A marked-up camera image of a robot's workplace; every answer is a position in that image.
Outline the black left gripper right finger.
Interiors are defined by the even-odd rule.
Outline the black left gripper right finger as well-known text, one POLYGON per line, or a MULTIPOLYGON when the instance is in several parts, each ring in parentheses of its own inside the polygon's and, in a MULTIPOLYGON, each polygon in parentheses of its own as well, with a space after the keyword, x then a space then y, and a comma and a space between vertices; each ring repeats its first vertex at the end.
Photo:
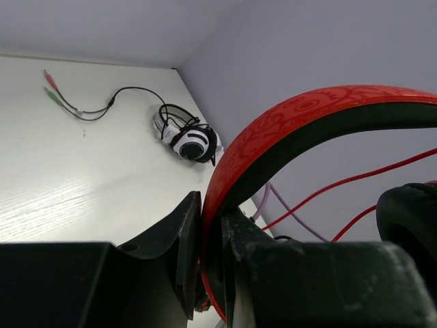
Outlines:
POLYGON ((228 327, 435 327, 412 258, 392 243, 279 242, 221 219, 228 327))

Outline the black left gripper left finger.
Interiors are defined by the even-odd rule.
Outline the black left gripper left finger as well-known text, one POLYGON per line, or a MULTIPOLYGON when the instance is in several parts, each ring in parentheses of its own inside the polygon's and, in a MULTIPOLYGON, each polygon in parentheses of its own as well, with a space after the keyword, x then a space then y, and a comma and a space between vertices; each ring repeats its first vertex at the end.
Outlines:
POLYGON ((201 196, 133 239, 1 245, 2 327, 185 327, 193 318, 201 196))

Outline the red black headphones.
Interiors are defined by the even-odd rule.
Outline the red black headphones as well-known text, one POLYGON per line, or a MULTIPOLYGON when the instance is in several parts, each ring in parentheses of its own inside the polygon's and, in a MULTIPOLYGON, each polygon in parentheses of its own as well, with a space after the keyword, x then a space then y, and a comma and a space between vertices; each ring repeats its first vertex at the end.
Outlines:
POLYGON ((226 318, 214 281, 221 217, 297 156, 330 139, 365 131, 436 127, 436 95, 387 85, 338 85, 299 94, 251 122, 216 165, 202 210, 200 263, 207 295, 226 318))

